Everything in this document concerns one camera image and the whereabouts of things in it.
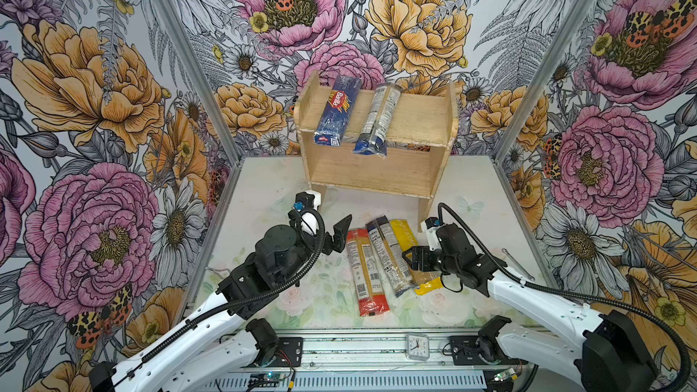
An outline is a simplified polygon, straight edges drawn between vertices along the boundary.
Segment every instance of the clock face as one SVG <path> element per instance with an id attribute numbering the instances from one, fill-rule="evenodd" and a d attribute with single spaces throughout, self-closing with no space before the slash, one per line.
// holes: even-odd
<path id="1" fill-rule="evenodd" d="M 429 337 L 420 334 L 406 335 L 406 356 L 409 359 L 428 360 Z"/>

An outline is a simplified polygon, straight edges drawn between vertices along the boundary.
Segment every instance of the pink rose print on table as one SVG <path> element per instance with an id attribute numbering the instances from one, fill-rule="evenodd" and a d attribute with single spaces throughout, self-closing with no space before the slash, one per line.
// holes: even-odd
<path id="1" fill-rule="evenodd" d="M 655 16 L 676 0 L 618 0 L 606 21 L 595 27 L 584 80 L 594 94 L 615 103 L 631 103 L 641 110 L 656 109 L 680 94 L 697 78 L 697 23 L 676 37 L 662 28 L 650 30 L 642 44 L 632 41 L 627 16 L 645 12 Z M 634 43 L 630 46 L 627 39 Z"/>
<path id="2" fill-rule="evenodd" d="M 238 1 L 240 16 L 264 43 L 258 53 L 267 59 L 317 48 L 342 31 L 346 0 L 293 0 L 293 7 L 284 11 L 266 0 Z"/>
<path id="3" fill-rule="evenodd" d="M 361 78 L 364 90 L 374 90 L 379 83 L 385 82 L 383 66 L 377 58 L 369 53 L 361 53 L 352 45 L 340 41 L 319 46 L 309 60 L 302 60 L 295 66 L 298 94 L 315 70 L 319 70 L 319 81 L 322 85 L 334 85 L 338 75 Z"/>
<path id="4" fill-rule="evenodd" d="M 0 265 L 12 255 L 22 232 L 22 214 L 36 195 L 29 171 L 0 148 Z"/>
<path id="5" fill-rule="evenodd" d="M 648 119 L 628 106 L 582 109 L 562 135 L 554 198 L 594 213 L 602 227 L 632 222 L 661 187 L 664 165 L 655 141 Z"/>
<path id="6" fill-rule="evenodd" d="M 106 306 L 128 284 L 140 295 L 155 273 L 148 255 L 158 208 L 143 178 L 117 163 L 57 181 L 27 217 L 32 262 L 18 281 L 20 300 L 69 319 Z"/>

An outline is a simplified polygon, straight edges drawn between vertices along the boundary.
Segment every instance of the yellow pasta package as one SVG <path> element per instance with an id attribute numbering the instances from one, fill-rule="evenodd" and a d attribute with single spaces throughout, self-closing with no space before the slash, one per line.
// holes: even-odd
<path id="1" fill-rule="evenodd" d="M 392 230 L 395 232 L 396 240 L 399 242 L 399 247 L 402 248 L 402 251 L 407 251 L 409 248 L 419 244 L 416 242 L 414 233 L 412 233 L 406 220 L 391 220 L 390 225 L 392 226 Z M 412 277 L 414 277 L 414 282 L 419 285 L 419 287 L 414 289 L 414 292 L 416 292 L 417 295 L 424 295 L 432 290 L 443 287 L 443 284 L 440 282 L 439 275 L 436 273 L 414 271 L 413 269 L 410 271 Z"/>

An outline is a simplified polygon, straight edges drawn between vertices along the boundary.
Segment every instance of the barilla box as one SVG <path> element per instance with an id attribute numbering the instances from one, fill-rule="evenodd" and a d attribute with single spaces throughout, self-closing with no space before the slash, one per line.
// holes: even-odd
<path id="1" fill-rule="evenodd" d="M 349 125 L 353 104 L 358 97 L 361 79 L 340 75 L 334 81 L 329 99 L 314 133 L 314 142 L 338 147 Z"/>

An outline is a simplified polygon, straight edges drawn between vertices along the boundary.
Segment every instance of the floral wallpaper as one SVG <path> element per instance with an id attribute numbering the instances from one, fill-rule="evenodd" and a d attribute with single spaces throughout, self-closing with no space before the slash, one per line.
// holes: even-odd
<path id="1" fill-rule="evenodd" d="M 315 70 L 436 96 L 454 81 L 453 154 L 493 154 L 574 0 L 172 1 L 240 153 L 259 156 L 299 153 L 293 104 Z M 530 149 L 546 108 L 526 125 Z"/>
<path id="2" fill-rule="evenodd" d="M 697 0 L 597 0 L 501 161 L 556 283 L 656 315 L 693 361 L 695 15 Z M 658 327 L 629 316 L 667 384 L 677 350 Z"/>
<path id="3" fill-rule="evenodd" d="M 0 375 L 87 391 L 177 322 L 231 164 L 148 0 L 0 0 Z"/>

